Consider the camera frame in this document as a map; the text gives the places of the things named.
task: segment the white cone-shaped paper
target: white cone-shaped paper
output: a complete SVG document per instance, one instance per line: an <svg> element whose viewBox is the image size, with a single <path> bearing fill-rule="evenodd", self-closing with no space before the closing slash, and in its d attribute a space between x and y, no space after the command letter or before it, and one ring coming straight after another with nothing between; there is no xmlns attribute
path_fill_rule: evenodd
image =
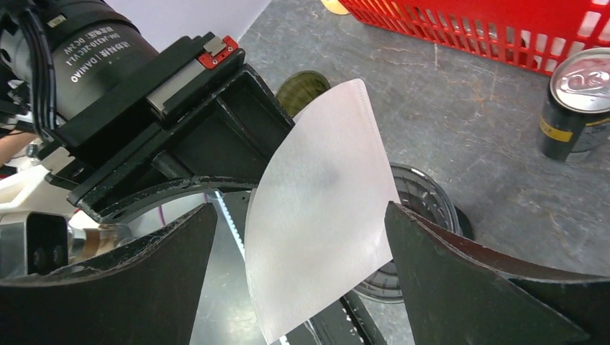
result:
<svg viewBox="0 0 610 345"><path fill-rule="evenodd" d="M245 226L247 281L268 344L391 260L384 216L399 198L364 82L334 87L299 115Z"/></svg>

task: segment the bolt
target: bolt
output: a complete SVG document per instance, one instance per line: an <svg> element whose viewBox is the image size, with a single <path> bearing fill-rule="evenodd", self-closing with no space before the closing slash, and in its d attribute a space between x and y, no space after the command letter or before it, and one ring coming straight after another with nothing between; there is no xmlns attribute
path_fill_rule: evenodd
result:
<svg viewBox="0 0 610 345"><path fill-rule="evenodd" d="M53 249L53 262L57 266L61 266L63 263L63 248L61 246L56 246Z"/></svg>
<svg viewBox="0 0 610 345"><path fill-rule="evenodd" d="M47 266L47 254L43 248L38 248L34 252L34 266L38 271L43 271Z"/></svg>

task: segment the black can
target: black can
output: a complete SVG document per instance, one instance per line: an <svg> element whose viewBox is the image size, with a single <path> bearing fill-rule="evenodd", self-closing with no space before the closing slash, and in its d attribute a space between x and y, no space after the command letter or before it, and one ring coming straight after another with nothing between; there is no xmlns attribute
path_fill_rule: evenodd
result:
<svg viewBox="0 0 610 345"><path fill-rule="evenodd" d="M610 136L610 49L564 61L553 73L540 117L538 145L554 160L577 162Z"/></svg>

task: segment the countertop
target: countertop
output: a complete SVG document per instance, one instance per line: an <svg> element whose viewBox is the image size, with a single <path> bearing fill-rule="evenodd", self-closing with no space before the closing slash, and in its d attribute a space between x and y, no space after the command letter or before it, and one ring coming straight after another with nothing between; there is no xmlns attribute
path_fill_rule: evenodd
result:
<svg viewBox="0 0 610 345"><path fill-rule="evenodd" d="M359 23L319 0L275 0L240 40L273 91L317 70L365 81L392 162L430 174L475 240L563 270L610 275L610 144L554 162L535 137L548 78ZM389 344L412 344L403 305L367 302Z"/></svg>

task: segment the red plastic basket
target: red plastic basket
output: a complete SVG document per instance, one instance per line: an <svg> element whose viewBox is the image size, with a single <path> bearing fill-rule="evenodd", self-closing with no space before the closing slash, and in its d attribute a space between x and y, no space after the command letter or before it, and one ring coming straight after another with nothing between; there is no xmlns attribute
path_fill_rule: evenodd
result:
<svg viewBox="0 0 610 345"><path fill-rule="evenodd" d="M359 21L550 75L610 46L610 0L340 0Z"/></svg>

